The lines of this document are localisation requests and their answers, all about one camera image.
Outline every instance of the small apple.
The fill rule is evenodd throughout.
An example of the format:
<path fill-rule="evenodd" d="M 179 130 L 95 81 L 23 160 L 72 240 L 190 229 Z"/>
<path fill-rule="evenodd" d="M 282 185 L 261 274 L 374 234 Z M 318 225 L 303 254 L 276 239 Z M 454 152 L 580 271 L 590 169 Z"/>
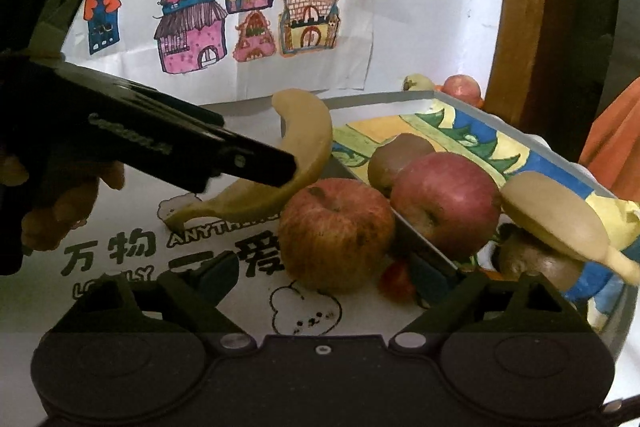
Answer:
<path fill-rule="evenodd" d="M 454 74 L 442 84 L 441 92 L 468 103 L 474 107 L 482 106 L 482 92 L 476 80 L 468 74 Z"/>
<path fill-rule="evenodd" d="M 399 259 L 391 263 L 380 277 L 378 290 L 387 299 L 398 304 L 415 302 L 417 292 L 409 276 L 409 261 Z"/>
<path fill-rule="evenodd" d="M 280 214 L 280 258 L 292 279 L 332 293 L 353 291 L 378 273 L 396 219 L 375 188 L 344 178 L 297 192 Z"/>
<path fill-rule="evenodd" d="M 434 152 L 413 160 L 396 178 L 391 206 L 452 261 L 468 260 L 491 240 L 500 191 L 468 158 Z"/>

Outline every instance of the peeled banana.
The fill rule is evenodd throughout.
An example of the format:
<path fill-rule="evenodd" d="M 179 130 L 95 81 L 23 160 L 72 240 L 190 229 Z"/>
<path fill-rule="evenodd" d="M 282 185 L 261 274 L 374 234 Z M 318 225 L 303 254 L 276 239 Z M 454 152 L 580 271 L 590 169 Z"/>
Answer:
<path fill-rule="evenodd" d="M 282 187 L 238 180 L 216 197 L 177 210 L 165 220 L 171 230 L 183 230 L 196 217 L 219 217 L 231 223 L 266 219 L 281 211 L 301 188 L 318 180 L 331 156 L 333 127 L 329 109 L 316 95 L 285 89 L 271 97 L 271 105 L 284 118 L 285 136 L 279 149 L 296 158 L 298 170 Z"/>

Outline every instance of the white wall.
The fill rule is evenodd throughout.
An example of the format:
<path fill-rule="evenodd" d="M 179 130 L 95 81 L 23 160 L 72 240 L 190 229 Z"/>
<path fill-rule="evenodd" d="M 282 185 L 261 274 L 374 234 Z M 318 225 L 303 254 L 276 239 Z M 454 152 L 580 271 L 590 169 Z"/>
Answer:
<path fill-rule="evenodd" d="M 486 86 L 502 0 L 377 0 L 366 91 L 399 90 L 410 73 L 436 84 L 452 74 Z"/>

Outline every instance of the screw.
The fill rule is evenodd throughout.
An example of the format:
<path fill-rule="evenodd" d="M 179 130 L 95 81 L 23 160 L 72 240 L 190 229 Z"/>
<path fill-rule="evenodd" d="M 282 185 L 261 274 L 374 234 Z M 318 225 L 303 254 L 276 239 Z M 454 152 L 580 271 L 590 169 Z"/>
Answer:
<path fill-rule="evenodd" d="M 227 333 L 220 339 L 220 345 L 225 349 L 242 349 L 251 344 L 251 337 L 244 333 Z"/>
<path fill-rule="evenodd" d="M 413 331 L 405 331 L 404 333 L 398 333 L 394 340 L 396 344 L 404 349 L 418 349 L 427 343 L 427 338 L 420 333 L 414 333 Z"/>

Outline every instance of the finger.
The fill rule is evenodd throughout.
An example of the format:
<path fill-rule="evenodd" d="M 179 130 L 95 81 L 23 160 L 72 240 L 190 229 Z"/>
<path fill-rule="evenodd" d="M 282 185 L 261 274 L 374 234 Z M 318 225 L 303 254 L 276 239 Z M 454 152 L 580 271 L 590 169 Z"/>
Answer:
<path fill-rule="evenodd" d="M 55 250 L 69 232 L 51 208 L 35 208 L 22 218 L 22 244 L 37 251 Z"/>
<path fill-rule="evenodd" d="M 27 170 L 16 156 L 4 156 L 0 153 L 0 184 L 7 187 L 22 185 L 29 178 Z"/>
<path fill-rule="evenodd" d="M 122 190 L 124 187 L 124 165 L 120 162 L 108 164 L 101 172 L 100 178 L 109 188 Z"/>
<path fill-rule="evenodd" d="M 93 178 L 62 194 L 53 205 L 53 216 L 60 223 L 71 226 L 89 217 L 97 198 L 98 178 Z"/>

